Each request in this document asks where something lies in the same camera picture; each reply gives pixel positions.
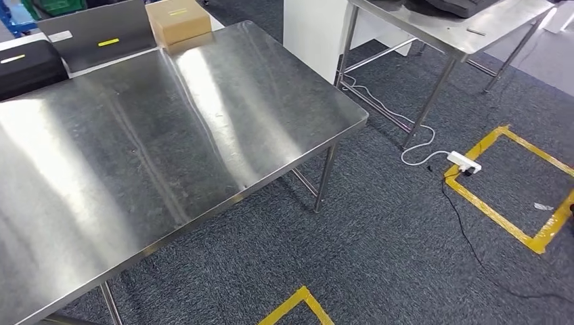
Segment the white paper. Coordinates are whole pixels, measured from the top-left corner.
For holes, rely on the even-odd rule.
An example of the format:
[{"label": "white paper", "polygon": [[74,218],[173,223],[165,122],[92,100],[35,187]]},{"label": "white paper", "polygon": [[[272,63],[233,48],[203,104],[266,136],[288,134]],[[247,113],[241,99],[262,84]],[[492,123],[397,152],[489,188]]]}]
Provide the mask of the white paper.
[{"label": "white paper", "polygon": [[64,39],[71,39],[72,33],[69,30],[65,30],[63,32],[57,32],[56,34],[48,35],[48,39],[52,43],[63,41]]},{"label": "white paper", "polygon": [[537,208],[538,210],[543,210],[543,211],[554,210],[553,207],[549,207],[548,205],[544,205],[544,204],[540,204],[540,203],[534,203],[534,207]]}]

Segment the white label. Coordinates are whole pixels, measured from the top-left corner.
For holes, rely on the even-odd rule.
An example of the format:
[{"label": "white label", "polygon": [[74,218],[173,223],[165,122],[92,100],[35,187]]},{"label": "white label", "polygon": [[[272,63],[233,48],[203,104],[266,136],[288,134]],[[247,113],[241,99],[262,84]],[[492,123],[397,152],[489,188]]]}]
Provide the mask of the white label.
[{"label": "white label", "polygon": [[56,34],[48,35],[48,38],[52,43],[63,41],[64,39],[71,39],[72,33],[69,30],[63,32],[57,32]]}]

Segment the power strip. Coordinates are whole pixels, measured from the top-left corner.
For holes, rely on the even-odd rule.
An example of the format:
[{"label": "power strip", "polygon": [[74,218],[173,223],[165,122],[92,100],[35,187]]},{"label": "power strip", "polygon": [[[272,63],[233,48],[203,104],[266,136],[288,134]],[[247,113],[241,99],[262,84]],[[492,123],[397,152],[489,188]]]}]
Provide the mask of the power strip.
[{"label": "power strip", "polygon": [[458,170],[463,172],[465,175],[472,175],[478,173],[482,166],[475,162],[474,160],[468,159],[462,154],[456,151],[451,152],[447,159],[452,163],[458,165]]}]

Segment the yellow tape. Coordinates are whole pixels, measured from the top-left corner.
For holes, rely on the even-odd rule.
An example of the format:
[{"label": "yellow tape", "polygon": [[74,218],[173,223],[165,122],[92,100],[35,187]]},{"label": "yellow tape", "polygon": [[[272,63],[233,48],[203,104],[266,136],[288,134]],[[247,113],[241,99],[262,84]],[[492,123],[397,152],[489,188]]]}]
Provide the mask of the yellow tape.
[{"label": "yellow tape", "polygon": [[12,61],[16,61],[16,60],[19,60],[19,59],[21,59],[21,58],[23,58],[23,57],[25,57],[25,56],[26,56],[26,54],[20,54],[20,55],[18,55],[18,56],[13,56],[13,57],[11,57],[11,58],[1,60],[1,61],[0,61],[0,64],[12,62]]},{"label": "yellow tape", "polygon": [[109,41],[98,43],[97,46],[102,47],[113,43],[118,43],[120,39],[110,39]]},{"label": "yellow tape", "polygon": [[568,195],[566,200],[560,204],[538,234],[530,240],[530,244],[528,245],[530,249],[535,252],[544,252],[544,247],[554,238],[572,214],[572,212],[570,212],[571,204],[574,204],[574,190],[570,191],[570,195]]},{"label": "yellow tape", "polygon": [[319,302],[311,295],[306,286],[300,287],[291,297],[285,300],[279,307],[273,310],[267,317],[259,322],[259,325],[273,325],[291,309],[304,301],[311,311],[317,316],[322,325],[334,325],[329,315],[321,308]]},{"label": "yellow tape", "polygon": [[[558,167],[561,171],[564,171],[568,175],[574,177],[574,170],[571,167],[568,167],[566,164],[558,161],[556,158],[536,148],[528,141],[519,137],[517,134],[511,132],[511,130],[509,130],[508,128],[508,125],[504,127],[497,127],[491,133],[486,135],[479,143],[477,143],[474,147],[472,147],[472,149],[470,149],[466,153],[466,157],[473,160],[476,159],[484,151],[486,151],[488,147],[492,146],[492,144],[494,144],[494,142],[501,135],[509,137],[511,140],[515,141],[524,148],[528,149],[530,152],[536,154],[540,158]],[[566,200],[556,210],[556,212],[554,212],[552,217],[546,222],[546,225],[544,225],[544,227],[542,227],[542,229],[538,232],[538,234],[534,238],[532,238],[526,235],[522,230],[518,229],[510,221],[506,220],[494,209],[489,207],[488,204],[484,203],[481,199],[479,199],[473,193],[464,188],[464,186],[460,185],[460,183],[456,181],[456,177],[458,175],[459,175],[458,166],[453,165],[445,173],[446,184],[450,186],[453,190],[455,190],[458,194],[460,194],[462,197],[467,199],[475,207],[479,208],[479,210],[481,210],[490,219],[492,219],[494,222],[496,222],[498,225],[504,228],[507,232],[512,234],[516,239],[520,240],[520,242],[522,242],[525,246],[527,246],[532,251],[538,254],[544,253],[544,248],[546,247],[546,245],[548,245],[548,243],[553,239],[553,237],[564,225],[564,223],[566,223],[566,220],[570,215],[570,204],[574,203],[574,191],[572,191],[570,195],[566,198]]]},{"label": "yellow tape", "polygon": [[179,15],[179,14],[184,14],[184,13],[186,13],[186,12],[187,12],[187,9],[186,9],[186,8],[181,8],[181,9],[178,9],[178,10],[173,10],[172,12],[168,12],[168,14],[169,14],[170,16],[175,16],[175,15]]}]

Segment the white cable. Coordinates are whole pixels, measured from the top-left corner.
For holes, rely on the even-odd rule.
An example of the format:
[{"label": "white cable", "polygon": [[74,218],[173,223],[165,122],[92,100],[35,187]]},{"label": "white cable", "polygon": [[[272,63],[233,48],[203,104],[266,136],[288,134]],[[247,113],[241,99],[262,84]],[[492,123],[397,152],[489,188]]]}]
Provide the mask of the white cable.
[{"label": "white cable", "polygon": [[[404,116],[404,115],[400,115],[398,113],[393,112],[392,110],[389,110],[377,97],[373,96],[371,94],[371,91],[362,85],[357,85],[357,79],[349,76],[348,74],[344,74],[344,77],[350,78],[353,80],[353,84],[351,85],[352,88],[361,88],[361,89],[365,89],[365,91],[367,92],[367,95],[369,95],[369,97],[371,97],[375,102],[377,102],[382,108],[384,108],[389,114],[392,114],[394,116],[400,117],[400,118],[404,118],[405,120],[409,121],[410,123],[414,124],[414,121],[411,120],[410,118]],[[444,151],[444,150],[438,150],[433,152],[432,154],[429,154],[423,161],[420,162],[406,162],[405,161],[405,154],[413,149],[416,148],[420,148],[420,147],[424,147],[424,146],[428,146],[429,144],[431,144],[434,140],[435,140],[435,130],[432,127],[426,126],[426,125],[420,125],[421,127],[424,127],[425,129],[429,129],[430,132],[433,133],[433,136],[430,137],[430,140],[428,142],[424,142],[422,144],[417,144],[416,146],[412,146],[411,148],[405,149],[405,151],[403,151],[403,153],[401,154],[401,161],[409,166],[418,166],[418,165],[422,165],[424,163],[426,163],[429,159],[431,159],[431,157],[433,157],[434,155],[437,154],[450,154],[450,152],[448,151]]]}]

